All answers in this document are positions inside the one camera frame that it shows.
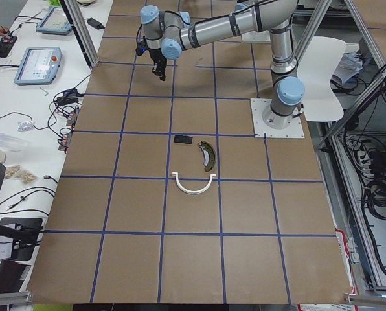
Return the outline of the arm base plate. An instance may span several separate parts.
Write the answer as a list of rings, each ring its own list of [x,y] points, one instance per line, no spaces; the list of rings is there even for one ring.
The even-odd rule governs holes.
[[[254,136],[272,139],[303,139],[304,130],[298,109],[289,116],[278,116],[271,110],[271,99],[252,98],[251,113]]]

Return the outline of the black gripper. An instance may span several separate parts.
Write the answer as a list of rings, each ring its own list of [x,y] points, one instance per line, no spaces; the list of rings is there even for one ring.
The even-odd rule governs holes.
[[[161,81],[166,80],[166,67],[167,67],[167,59],[163,56],[161,49],[148,49],[150,58],[153,61],[153,69],[152,72],[156,73]]]

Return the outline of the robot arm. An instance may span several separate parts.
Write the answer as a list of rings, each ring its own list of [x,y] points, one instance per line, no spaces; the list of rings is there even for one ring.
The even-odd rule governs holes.
[[[296,7],[296,1],[238,1],[228,14],[193,22],[188,12],[147,5],[141,8],[139,30],[144,35],[135,52],[137,56],[148,52],[153,74],[165,80],[167,62],[178,59],[183,51],[248,32],[268,31],[273,99],[262,118],[269,127],[281,130],[290,124],[305,92],[297,76],[298,60],[293,48],[291,15]]]

